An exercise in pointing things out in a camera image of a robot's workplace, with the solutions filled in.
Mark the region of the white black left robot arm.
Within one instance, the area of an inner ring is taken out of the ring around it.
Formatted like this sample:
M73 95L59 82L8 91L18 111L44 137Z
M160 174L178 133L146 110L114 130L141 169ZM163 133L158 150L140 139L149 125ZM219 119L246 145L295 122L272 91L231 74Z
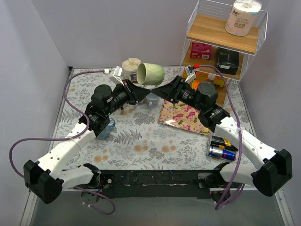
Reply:
M109 124L109 116L124 104L135 105L148 94L149 89L123 80L114 89L103 84L95 88L85 114L79 119L67 139L49 153L24 164L25 185L45 204L53 202L60 193L77 185L96 188L100 183L100 170L90 164L66 170L67 163L88 143L94 140Z

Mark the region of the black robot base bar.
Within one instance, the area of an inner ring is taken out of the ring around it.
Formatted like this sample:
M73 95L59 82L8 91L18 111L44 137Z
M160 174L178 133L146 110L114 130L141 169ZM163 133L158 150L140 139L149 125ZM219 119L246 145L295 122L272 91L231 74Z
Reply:
M196 197L227 182L216 170L103 170L99 187L109 198Z

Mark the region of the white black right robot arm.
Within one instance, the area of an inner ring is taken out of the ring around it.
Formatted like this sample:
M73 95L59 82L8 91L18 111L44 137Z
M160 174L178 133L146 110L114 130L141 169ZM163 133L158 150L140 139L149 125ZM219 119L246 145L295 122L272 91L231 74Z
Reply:
M152 93L171 103L183 102L198 110L203 126L241 149L253 166L236 171L234 182L255 186L263 195L271 197L293 177L291 154L285 149L278 151L241 129L238 121L216 104L218 93L214 84L202 82L193 89L177 76L170 83L152 89Z

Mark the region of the green ceramic mug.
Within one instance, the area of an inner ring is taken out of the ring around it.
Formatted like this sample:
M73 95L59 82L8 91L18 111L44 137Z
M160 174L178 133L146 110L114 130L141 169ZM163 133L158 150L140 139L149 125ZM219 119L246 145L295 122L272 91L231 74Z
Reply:
M164 68L160 65L140 63L137 68L137 82L140 85L160 85L165 77Z

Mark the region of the blue ceramic mug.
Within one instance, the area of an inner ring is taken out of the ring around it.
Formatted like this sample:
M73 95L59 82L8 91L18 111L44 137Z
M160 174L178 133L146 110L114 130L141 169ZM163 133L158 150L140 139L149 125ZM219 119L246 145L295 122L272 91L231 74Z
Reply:
M105 127L105 129L96 137L99 140L106 140L112 130L115 128L116 122L113 118L110 118L110 123Z

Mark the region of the grey ceramic mug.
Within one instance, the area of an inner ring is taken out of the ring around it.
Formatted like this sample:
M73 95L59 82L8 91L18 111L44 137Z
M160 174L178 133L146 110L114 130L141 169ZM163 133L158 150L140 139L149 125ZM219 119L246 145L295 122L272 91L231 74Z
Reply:
M155 108L158 106L159 97L153 93L146 96L146 102L150 108Z

